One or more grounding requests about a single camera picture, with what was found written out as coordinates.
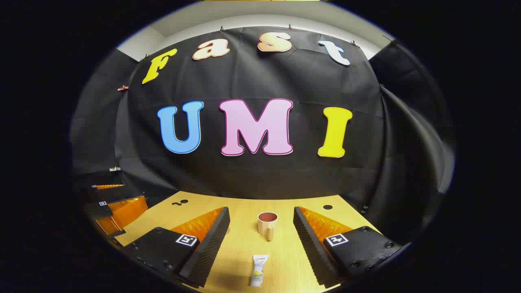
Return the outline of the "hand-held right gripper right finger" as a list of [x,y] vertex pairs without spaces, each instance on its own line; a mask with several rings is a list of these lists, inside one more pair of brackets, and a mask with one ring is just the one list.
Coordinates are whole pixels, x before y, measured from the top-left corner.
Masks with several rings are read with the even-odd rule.
[[293,224],[318,283],[326,288],[364,280],[403,250],[370,226],[351,228],[301,206],[294,208]]

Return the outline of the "black backdrop cloth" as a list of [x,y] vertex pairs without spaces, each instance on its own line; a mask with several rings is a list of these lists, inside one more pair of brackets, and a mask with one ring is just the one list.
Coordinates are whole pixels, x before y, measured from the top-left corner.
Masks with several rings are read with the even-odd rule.
[[[117,91],[126,85],[126,91]],[[288,155],[262,142],[224,156],[231,99],[259,118],[292,101]],[[93,73],[70,128],[76,175],[121,168],[149,197],[340,195],[393,241],[425,231],[454,169],[452,121],[440,87],[399,42],[367,58],[350,42],[293,28],[230,28],[136,61],[114,50]]]

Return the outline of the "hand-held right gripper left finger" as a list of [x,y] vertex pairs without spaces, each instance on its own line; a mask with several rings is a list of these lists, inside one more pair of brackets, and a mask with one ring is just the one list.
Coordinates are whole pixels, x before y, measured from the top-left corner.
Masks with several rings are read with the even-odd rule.
[[204,287],[230,224],[228,207],[205,214],[202,230],[192,219],[168,230],[155,227],[122,248],[122,252],[170,282]]

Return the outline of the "wooden desktop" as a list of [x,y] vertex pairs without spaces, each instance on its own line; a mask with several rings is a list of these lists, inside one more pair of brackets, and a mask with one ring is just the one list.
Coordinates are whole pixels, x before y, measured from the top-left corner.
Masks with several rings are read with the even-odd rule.
[[[188,203],[171,203],[188,199]],[[324,205],[333,209],[325,210]],[[351,228],[372,224],[339,195],[320,198],[257,200],[222,198],[180,191],[149,208],[116,239],[128,245],[155,227],[175,228],[201,214],[226,206],[230,232],[224,237],[203,293],[322,293],[293,224],[294,207],[320,213]],[[275,237],[267,241],[257,230],[262,212],[278,215]],[[268,255],[260,287],[251,287],[253,255]]]

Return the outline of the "beige cup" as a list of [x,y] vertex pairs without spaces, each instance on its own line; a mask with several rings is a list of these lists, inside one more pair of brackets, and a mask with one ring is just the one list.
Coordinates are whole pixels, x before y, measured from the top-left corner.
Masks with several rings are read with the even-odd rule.
[[278,215],[274,212],[262,212],[257,217],[258,233],[265,237],[267,241],[272,241],[275,237],[275,228]]

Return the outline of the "white toothpaste tube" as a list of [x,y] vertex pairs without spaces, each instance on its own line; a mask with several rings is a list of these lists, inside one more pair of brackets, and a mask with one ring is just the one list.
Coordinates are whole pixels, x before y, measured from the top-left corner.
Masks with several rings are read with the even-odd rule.
[[251,287],[260,287],[264,278],[264,265],[269,259],[268,255],[253,255],[253,271],[250,280]]

